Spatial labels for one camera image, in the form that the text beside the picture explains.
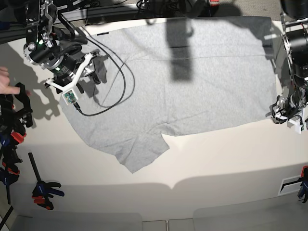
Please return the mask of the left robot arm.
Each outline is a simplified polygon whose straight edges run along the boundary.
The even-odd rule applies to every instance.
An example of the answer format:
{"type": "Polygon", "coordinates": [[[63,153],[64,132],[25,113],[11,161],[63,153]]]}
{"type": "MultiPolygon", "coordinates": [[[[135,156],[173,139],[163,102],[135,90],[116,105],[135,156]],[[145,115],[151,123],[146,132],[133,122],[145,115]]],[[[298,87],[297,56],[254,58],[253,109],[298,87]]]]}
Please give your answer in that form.
{"type": "Polygon", "coordinates": [[[287,96],[278,96],[271,106],[275,124],[292,122],[303,127],[304,109],[308,105],[308,2],[280,1],[282,12],[282,40],[287,55],[291,89],[287,96]]]}

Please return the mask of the person's hand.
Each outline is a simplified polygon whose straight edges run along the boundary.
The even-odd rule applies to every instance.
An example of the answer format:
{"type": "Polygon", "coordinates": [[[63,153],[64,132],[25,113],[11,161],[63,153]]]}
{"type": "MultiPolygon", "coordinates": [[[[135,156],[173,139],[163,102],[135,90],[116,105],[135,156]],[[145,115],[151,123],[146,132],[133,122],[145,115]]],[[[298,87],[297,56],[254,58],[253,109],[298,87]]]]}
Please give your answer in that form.
{"type": "Polygon", "coordinates": [[[10,85],[10,78],[8,69],[6,67],[0,68],[0,94],[17,95],[20,93],[20,88],[10,85]]]}

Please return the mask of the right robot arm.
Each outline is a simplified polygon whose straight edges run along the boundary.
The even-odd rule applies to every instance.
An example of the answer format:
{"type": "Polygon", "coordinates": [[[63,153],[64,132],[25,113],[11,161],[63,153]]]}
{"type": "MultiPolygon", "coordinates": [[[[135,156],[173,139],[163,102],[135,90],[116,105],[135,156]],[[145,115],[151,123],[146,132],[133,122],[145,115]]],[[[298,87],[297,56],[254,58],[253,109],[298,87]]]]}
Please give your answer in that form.
{"type": "Polygon", "coordinates": [[[73,87],[82,92],[79,84],[82,77],[90,77],[96,85],[100,84],[93,60],[99,56],[96,51],[74,59],[88,40],[84,35],[76,35],[76,29],[58,12],[51,0],[27,0],[25,57],[33,65],[47,69],[53,78],[44,86],[53,86],[57,93],[73,87]]]}

